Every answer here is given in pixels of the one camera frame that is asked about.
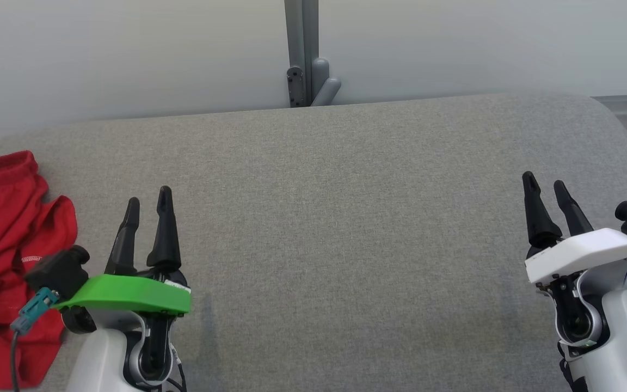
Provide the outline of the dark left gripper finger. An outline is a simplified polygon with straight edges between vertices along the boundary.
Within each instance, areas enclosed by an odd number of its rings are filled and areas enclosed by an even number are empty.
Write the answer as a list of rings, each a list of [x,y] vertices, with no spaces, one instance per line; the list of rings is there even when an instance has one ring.
[[[105,273],[109,275],[136,275],[134,267],[135,236],[139,228],[140,201],[130,198],[125,211],[124,220],[120,223],[115,236]]]
[[[146,264],[158,270],[179,270],[182,266],[181,248],[177,235],[173,195],[169,186],[162,186],[159,189],[156,211],[158,223],[155,242],[147,256]]]

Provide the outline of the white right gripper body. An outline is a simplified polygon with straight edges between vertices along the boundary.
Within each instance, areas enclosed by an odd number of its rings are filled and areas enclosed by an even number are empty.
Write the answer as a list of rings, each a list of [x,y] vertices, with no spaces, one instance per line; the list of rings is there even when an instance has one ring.
[[[597,266],[627,259],[627,234],[610,228],[597,229],[564,239],[527,260],[529,282],[547,285],[554,275],[568,276]]]

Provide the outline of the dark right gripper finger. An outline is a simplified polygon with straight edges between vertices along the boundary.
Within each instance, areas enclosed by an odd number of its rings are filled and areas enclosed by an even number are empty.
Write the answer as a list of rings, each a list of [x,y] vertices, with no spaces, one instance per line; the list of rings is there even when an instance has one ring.
[[[585,216],[577,201],[571,196],[564,181],[555,181],[554,191],[557,204],[565,216],[570,236],[573,237],[594,231],[592,224]]]
[[[522,175],[527,236],[533,248],[548,248],[557,244],[562,231],[553,222],[542,201],[542,189],[530,171]]]

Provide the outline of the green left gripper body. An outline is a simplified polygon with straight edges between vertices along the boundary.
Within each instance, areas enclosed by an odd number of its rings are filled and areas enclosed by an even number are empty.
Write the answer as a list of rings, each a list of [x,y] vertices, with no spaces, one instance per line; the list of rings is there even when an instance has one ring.
[[[100,274],[90,277],[84,270],[55,277],[60,300],[56,308],[124,310],[179,316],[192,307],[190,291],[177,283],[147,277]]]

